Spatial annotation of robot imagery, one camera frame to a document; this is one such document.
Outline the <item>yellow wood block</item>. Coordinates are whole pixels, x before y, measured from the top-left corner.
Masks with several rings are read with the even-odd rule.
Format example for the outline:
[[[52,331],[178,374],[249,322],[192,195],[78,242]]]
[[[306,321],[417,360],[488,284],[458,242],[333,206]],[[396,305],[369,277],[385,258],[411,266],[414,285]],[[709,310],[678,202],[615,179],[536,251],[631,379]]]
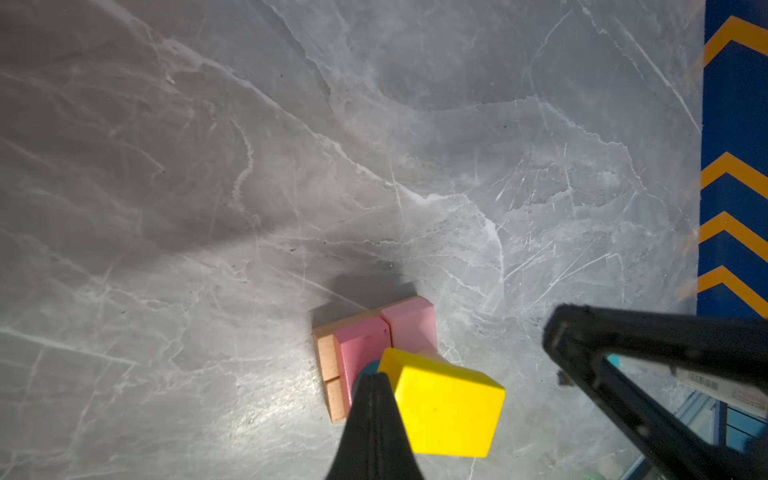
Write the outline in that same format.
[[[379,365],[388,376],[411,449],[416,454],[485,458],[506,390],[486,374],[388,348]]]

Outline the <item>natural wood block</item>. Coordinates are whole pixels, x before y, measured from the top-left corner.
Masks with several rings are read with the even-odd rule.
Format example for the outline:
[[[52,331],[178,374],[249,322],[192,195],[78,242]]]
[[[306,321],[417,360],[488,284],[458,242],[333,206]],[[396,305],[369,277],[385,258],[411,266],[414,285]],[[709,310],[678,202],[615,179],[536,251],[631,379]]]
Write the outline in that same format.
[[[318,367],[322,380],[327,382],[339,377],[339,370],[337,367],[337,360],[333,343],[333,334],[337,329],[346,327],[358,322],[359,320],[369,317],[379,317],[383,309],[404,304],[414,299],[415,296],[372,310],[364,311],[343,319],[331,321],[325,325],[314,327],[312,329],[312,336],[316,348]]]
[[[336,424],[346,418],[344,407],[344,389],[339,377],[325,383],[325,393],[330,420]]]

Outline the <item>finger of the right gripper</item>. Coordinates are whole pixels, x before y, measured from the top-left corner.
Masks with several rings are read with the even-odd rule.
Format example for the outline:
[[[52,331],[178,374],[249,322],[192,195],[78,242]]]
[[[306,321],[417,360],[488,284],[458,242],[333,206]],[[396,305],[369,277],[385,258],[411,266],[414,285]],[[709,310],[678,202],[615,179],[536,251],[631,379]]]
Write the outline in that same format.
[[[767,388],[767,323],[562,304],[543,348],[668,479],[764,479],[767,436],[745,452],[704,442],[627,378],[608,355],[635,357]]]

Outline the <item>dark pink wood block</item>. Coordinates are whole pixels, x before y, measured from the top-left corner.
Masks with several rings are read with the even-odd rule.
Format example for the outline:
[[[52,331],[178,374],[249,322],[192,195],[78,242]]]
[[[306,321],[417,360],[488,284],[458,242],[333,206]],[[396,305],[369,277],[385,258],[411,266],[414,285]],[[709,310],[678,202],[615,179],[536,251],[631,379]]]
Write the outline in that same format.
[[[358,375],[372,362],[380,361],[392,346],[390,327],[381,317],[368,317],[337,329],[333,335],[344,411],[353,403]]]

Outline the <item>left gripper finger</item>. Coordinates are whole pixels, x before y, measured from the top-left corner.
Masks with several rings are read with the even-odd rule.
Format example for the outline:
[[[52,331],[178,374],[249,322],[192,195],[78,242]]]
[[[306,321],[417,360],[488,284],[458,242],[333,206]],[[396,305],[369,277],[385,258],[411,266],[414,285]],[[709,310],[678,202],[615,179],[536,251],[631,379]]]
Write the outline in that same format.
[[[329,479],[421,479],[389,378],[358,382]]]

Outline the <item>large teal cylinder block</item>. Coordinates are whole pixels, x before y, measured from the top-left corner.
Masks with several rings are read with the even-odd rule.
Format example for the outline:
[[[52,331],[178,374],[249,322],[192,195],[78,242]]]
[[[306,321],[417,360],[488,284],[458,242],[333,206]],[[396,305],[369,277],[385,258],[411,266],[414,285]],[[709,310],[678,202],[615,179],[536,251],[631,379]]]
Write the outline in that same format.
[[[353,383],[352,390],[351,390],[352,397],[355,397],[357,390],[359,388],[359,384],[364,377],[375,376],[378,374],[379,365],[380,365],[380,361],[376,360],[369,363],[361,370],[361,372],[357,375]]]

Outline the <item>light pink wood block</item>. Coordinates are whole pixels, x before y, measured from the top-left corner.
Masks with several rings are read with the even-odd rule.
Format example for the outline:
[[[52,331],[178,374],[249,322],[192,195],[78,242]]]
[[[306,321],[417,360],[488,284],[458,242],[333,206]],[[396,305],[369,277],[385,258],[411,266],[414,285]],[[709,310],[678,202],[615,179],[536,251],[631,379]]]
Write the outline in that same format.
[[[380,315],[390,327],[393,348],[414,354],[438,350],[436,309],[429,300],[414,296],[383,308]]]

